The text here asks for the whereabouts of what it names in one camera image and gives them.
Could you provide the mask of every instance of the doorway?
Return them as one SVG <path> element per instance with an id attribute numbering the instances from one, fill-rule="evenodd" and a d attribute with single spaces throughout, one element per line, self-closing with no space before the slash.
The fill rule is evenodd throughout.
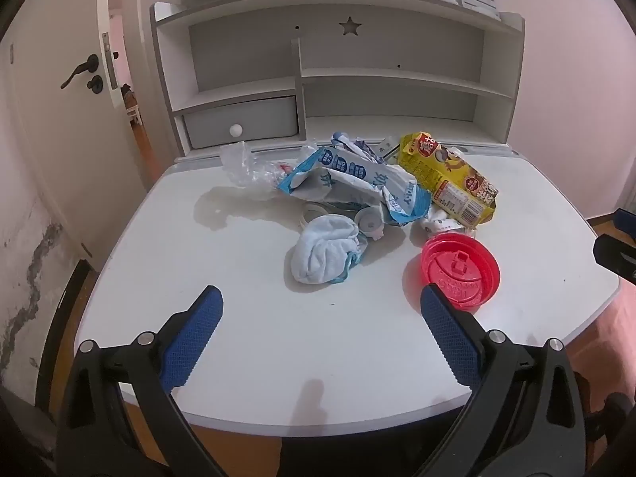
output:
<path id="1" fill-rule="evenodd" d="M 147 174 L 154 183 L 161 176 L 162 170 L 145 131 L 142 111 L 135 96 L 135 89 L 130 76 L 130 69 L 128 68 L 123 34 L 122 0 L 108 0 L 108 8 L 110 43 L 117 83 L 122 92 L 135 143 L 141 153 Z"/>

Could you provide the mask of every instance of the silver screw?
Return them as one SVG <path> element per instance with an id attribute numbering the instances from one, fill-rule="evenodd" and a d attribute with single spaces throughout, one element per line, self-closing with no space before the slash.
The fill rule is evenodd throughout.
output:
<path id="1" fill-rule="evenodd" d="M 148 346 L 152 341 L 155 340 L 155 334 L 152 332 L 144 332 L 137 337 L 137 342 L 142 346 Z"/>
<path id="2" fill-rule="evenodd" d="M 488 337 L 491 341 L 497 344 L 501 344 L 506 340 L 506 334 L 504 334 L 500 330 L 491 330 L 490 332 L 488 332 Z"/>
<path id="3" fill-rule="evenodd" d="M 563 349 L 563 343 L 559 339 L 550 339 L 549 344 L 555 352 L 560 352 Z"/>
<path id="4" fill-rule="evenodd" d="M 79 350 L 82 353 L 88 353 L 90 352 L 90 350 L 93 349 L 94 346 L 94 342 L 93 341 L 84 341 L 82 344 L 79 345 Z"/>

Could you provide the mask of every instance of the white round knob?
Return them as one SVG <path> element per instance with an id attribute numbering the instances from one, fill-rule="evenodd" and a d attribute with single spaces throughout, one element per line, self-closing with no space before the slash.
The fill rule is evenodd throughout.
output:
<path id="1" fill-rule="evenodd" d="M 232 127 L 230 127 L 230 135 L 233 136 L 234 138 L 238 138 L 242 134 L 243 134 L 243 127 L 241 127 L 239 124 L 234 124 Z"/>

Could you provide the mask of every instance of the yellow snack bag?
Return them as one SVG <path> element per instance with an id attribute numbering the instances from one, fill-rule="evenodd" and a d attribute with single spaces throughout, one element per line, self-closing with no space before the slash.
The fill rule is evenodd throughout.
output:
<path id="1" fill-rule="evenodd" d="M 428 133 L 402 136 L 397 162 L 464 226 L 476 227 L 492 218 L 497 189 Z"/>

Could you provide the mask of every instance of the peeling paint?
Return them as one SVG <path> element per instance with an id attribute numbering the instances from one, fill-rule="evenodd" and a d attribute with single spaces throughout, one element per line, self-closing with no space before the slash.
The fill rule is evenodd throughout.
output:
<path id="1" fill-rule="evenodd" d="M 40 300 L 40 290 L 37 284 L 37 277 L 42 270 L 42 262 L 48 255 L 49 251 L 55 246 L 60 239 L 62 226 L 60 224 L 49 224 L 44 233 L 44 237 L 33 251 L 31 263 L 27 268 L 27 285 L 29 286 L 29 302 L 21 308 L 18 313 L 12 317 L 2 338 L 2 346 L 0 347 L 0 381 L 4 370 L 9 365 L 11 355 L 15 350 L 15 337 L 18 332 L 24 328 L 24 325 L 36 318 L 38 311 L 38 303 Z"/>

